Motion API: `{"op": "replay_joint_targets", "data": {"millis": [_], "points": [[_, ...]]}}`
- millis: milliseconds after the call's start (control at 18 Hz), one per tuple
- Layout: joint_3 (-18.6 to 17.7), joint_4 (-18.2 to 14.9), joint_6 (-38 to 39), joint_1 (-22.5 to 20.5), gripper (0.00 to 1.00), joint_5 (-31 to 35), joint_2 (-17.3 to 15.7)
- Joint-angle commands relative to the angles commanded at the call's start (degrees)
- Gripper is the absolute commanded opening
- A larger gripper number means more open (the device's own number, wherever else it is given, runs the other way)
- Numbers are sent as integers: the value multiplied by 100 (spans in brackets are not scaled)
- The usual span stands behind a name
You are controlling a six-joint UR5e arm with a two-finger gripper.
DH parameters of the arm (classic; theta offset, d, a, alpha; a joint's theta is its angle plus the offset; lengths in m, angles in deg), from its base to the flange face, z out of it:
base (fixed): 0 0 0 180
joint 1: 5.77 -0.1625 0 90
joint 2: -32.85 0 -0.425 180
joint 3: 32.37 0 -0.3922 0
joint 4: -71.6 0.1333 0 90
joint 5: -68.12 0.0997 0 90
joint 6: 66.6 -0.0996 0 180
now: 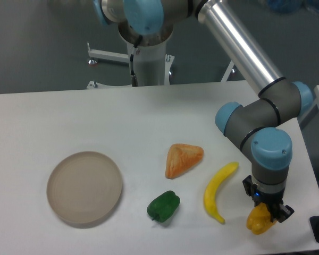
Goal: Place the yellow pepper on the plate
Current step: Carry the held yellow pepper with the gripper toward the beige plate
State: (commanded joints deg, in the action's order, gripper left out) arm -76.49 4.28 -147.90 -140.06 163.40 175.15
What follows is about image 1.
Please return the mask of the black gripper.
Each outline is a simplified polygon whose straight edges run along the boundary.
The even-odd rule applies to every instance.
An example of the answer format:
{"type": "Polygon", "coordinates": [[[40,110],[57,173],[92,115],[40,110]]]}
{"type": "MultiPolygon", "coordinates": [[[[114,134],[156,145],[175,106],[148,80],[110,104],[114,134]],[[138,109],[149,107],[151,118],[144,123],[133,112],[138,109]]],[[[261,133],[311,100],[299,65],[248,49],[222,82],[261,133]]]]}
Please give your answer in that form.
{"type": "Polygon", "coordinates": [[[255,206],[264,203],[270,213],[270,221],[284,222],[295,211],[288,205],[283,204],[283,195],[286,182],[283,181],[277,185],[268,185],[256,180],[253,176],[248,175],[243,181],[246,195],[251,197],[255,206]]]}

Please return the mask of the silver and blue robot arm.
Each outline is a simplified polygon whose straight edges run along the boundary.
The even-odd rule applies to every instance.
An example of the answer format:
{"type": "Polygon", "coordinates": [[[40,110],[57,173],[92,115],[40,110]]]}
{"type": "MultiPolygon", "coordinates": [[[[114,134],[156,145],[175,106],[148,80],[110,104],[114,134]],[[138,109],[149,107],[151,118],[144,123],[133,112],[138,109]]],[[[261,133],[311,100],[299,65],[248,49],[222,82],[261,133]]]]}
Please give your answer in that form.
{"type": "Polygon", "coordinates": [[[266,206],[271,221],[289,218],[293,209],[283,203],[283,194],[292,142],[278,126],[310,108],[308,86],[279,72],[226,1],[93,1],[93,7],[100,23],[116,23],[128,43],[133,87],[165,83],[165,53],[155,48],[165,46],[175,23],[195,16],[208,27],[258,95],[247,106],[222,106],[215,124],[251,162],[251,175],[243,181],[246,194],[266,206]]]}

